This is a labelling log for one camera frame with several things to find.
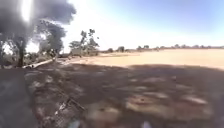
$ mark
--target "lens flare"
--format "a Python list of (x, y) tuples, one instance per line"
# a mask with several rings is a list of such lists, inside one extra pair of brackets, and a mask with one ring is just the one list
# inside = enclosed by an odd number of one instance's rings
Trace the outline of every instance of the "lens flare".
[(21, 15), (25, 22), (30, 21), (33, 0), (22, 0)]

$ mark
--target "tree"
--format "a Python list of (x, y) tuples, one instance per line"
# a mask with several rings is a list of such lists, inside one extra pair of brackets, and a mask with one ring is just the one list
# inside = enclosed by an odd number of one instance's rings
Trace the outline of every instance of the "tree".
[(118, 52), (124, 52), (124, 50), (125, 50), (124, 46), (120, 46), (117, 48)]
[(2, 2), (0, 7), (0, 33), (3, 33), (8, 38), (10, 38), (13, 45), (17, 47), (19, 51), (18, 67), (23, 66), (23, 57), (25, 53), (25, 48), (27, 42), (32, 38), (32, 36), (37, 33), (39, 29), (36, 26), (47, 26), (46, 30), (51, 32), (51, 35), (55, 40), (59, 39), (55, 31), (50, 31), (49, 24), (56, 23), (69, 23), (72, 20), (72, 15), (76, 13), (74, 7), (70, 5), (67, 0), (34, 0), (32, 8), (32, 16), (30, 17), (30, 22), (26, 23), (20, 16), (15, 5), (18, 5), (18, 1), (7, 0)]
[(175, 47), (175, 48), (180, 48), (180, 46), (179, 46), (178, 44), (176, 44), (174, 47)]
[(94, 29), (89, 29), (89, 32), (81, 31), (81, 41), (72, 41), (69, 45), (71, 48), (71, 52), (77, 54), (81, 51), (86, 51), (87, 54), (96, 53), (97, 54), (97, 47), (99, 44), (94, 39)]
[(109, 48), (107, 51), (108, 51), (109, 53), (112, 53), (114, 50), (113, 50), (112, 48)]
[(144, 49), (149, 49), (149, 45), (144, 45)]
[(138, 46), (136, 50), (137, 51), (141, 51), (142, 50), (142, 47), (141, 46)]

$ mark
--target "dry field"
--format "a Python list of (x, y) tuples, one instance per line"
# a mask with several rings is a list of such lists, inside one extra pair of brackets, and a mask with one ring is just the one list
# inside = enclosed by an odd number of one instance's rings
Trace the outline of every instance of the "dry field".
[[(222, 128), (223, 55), (224, 50), (104, 54), (43, 65), (27, 78), (46, 127), (66, 127), (75, 118), (91, 128), (138, 128), (144, 121), (152, 128)], [(68, 97), (84, 112), (73, 102), (47, 122)]]

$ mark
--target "sky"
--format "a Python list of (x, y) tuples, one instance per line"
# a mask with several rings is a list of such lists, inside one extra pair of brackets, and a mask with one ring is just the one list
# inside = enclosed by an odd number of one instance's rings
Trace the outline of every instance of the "sky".
[(95, 29), (101, 50), (175, 44), (224, 45), (223, 0), (70, 0), (77, 10), (65, 25), (64, 52)]

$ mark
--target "foliage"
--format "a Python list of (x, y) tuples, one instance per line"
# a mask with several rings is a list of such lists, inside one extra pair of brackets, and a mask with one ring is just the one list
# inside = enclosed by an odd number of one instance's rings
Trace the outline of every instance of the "foliage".
[(72, 41), (69, 45), (71, 48), (71, 54), (87, 54), (87, 55), (97, 55), (98, 50), (97, 47), (99, 47), (99, 44), (96, 43), (94, 39), (94, 29), (89, 29), (89, 33), (82, 31), (81, 41)]
[(18, 50), (18, 53), (15, 53), (19, 55), (18, 67), (23, 66), (27, 42), (36, 34), (50, 33), (53, 37), (50, 38), (50, 42), (59, 44), (53, 46), (51, 44), (51, 46), (56, 49), (55, 52), (59, 52), (63, 32), (61, 27), (55, 25), (56, 23), (69, 23), (73, 18), (72, 15), (76, 13), (74, 7), (68, 4), (67, 0), (34, 0), (33, 2), (32, 16), (30, 22), (26, 23), (21, 18), (18, 8), (15, 7), (18, 4), (17, 1), (1, 1), (0, 33), (7, 37), (7, 40), (10, 40), (12, 49)]
[(114, 50), (113, 50), (112, 48), (109, 48), (107, 51), (108, 51), (109, 53), (114, 52)]
[(144, 49), (149, 49), (149, 45), (144, 45)]
[(124, 46), (120, 46), (120, 47), (118, 47), (118, 48), (117, 48), (117, 51), (118, 51), (118, 52), (124, 52), (124, 51), (125, 51)]
[(141, 46), (138, 46), (136, 50), (137, 51), (141, 51), (142, 50), (142, 47)]

